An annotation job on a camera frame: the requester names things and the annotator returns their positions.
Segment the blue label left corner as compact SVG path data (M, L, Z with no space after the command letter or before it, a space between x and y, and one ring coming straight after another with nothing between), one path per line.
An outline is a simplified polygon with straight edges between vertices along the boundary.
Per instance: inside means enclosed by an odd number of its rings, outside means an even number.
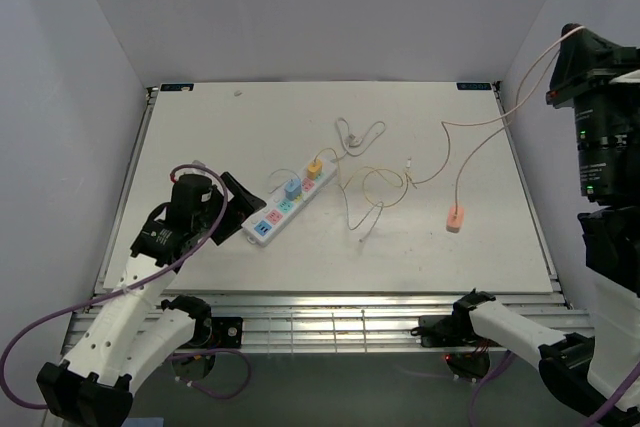
M193 89L193 83L164 83L160 86L161 92L190 92Z

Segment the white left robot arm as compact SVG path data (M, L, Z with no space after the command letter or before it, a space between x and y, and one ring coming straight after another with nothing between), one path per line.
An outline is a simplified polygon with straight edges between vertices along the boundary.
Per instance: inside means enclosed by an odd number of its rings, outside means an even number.
M162 294L197 246L221 245L265 205L228 172L174 174L169 201L145 220L113 295L63 359L40 369L47 410L79 426L120 426L135 392L166 359L192 350L210 369L216 352L239 347L228 331L242 327L240 318L215 318L194 296Z

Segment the blue label right corner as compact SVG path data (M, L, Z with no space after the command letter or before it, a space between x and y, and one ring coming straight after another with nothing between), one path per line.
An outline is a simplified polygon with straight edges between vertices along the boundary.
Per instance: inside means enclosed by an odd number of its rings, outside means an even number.
M491 91L492 85L488 82L457 82L456 87L461 91Z

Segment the white colourful power strip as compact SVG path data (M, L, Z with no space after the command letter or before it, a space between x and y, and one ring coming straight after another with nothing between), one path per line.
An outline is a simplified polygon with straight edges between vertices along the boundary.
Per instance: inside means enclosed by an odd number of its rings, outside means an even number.
M338 168L334 162L325 156L317 158L323 162L323 172L316 180L306 176L307 166L314 159L297 171L289 170L290 177L271 193L266 207L242 224L242 231L249 243L266 247L337 176ZM289 201L285 197L284 187L294 178L301 181L302 192L294 201Z

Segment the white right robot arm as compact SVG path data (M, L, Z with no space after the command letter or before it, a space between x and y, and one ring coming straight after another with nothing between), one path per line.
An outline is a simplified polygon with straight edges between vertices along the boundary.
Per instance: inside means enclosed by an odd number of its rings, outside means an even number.
M474 290L453 305L444 338L492 341L539 373L587 425L639 422L639 51L567 24L546 94L574 113L580 189L597 210L578 215L596 293L586 337L554 330Z

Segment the blue label corner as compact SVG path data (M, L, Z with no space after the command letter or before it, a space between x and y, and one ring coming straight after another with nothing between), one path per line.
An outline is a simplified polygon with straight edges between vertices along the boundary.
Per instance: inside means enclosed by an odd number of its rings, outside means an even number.
M456 87L461 91L491 91L492 85L488 82L457 82Z
M161 92L190 92L193 89L193 83L164 83L160 86Z

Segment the pink charger plug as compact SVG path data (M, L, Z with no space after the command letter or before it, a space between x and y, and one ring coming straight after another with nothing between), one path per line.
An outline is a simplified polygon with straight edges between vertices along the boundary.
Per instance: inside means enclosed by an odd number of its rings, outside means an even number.
M459 204L454 203L449 209L446 230L451 233L458 233L464 223L465 211Z

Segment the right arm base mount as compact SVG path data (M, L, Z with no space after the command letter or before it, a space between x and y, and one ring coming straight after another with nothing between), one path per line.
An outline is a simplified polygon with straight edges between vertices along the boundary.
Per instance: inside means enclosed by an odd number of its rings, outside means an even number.
M472 290L453 304L449 315L437 321L432 321L429 316L421 316L418 326L411 329L410 335L419 337L422 347L497 347L497 342L475 332L470 319L472 310L495 300L487 292Z

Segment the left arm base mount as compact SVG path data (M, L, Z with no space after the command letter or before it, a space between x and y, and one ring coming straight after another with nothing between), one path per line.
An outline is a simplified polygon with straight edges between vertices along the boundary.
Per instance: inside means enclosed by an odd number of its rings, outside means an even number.
M188 342L181 348L210 349L232 348L242 345L244 319L242 317L216 317L211 306L204 300L187 295L179 295L173 300L165 299L160 307L163 311L180 310L195 320L194 330Z

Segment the yellow charger plug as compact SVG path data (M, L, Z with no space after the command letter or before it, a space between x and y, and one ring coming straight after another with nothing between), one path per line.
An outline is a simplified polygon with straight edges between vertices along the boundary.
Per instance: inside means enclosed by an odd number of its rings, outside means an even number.
M306 176L310 180L316 180L323 172L323 162L316 158L307 166Z

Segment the blue charger plug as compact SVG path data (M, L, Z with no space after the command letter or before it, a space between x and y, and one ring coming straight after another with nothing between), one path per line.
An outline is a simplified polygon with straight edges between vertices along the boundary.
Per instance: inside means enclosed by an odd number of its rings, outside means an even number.
M302 185L301 181L297 178L290 179L284 187L285 197L289 201L294 201L301 195Z

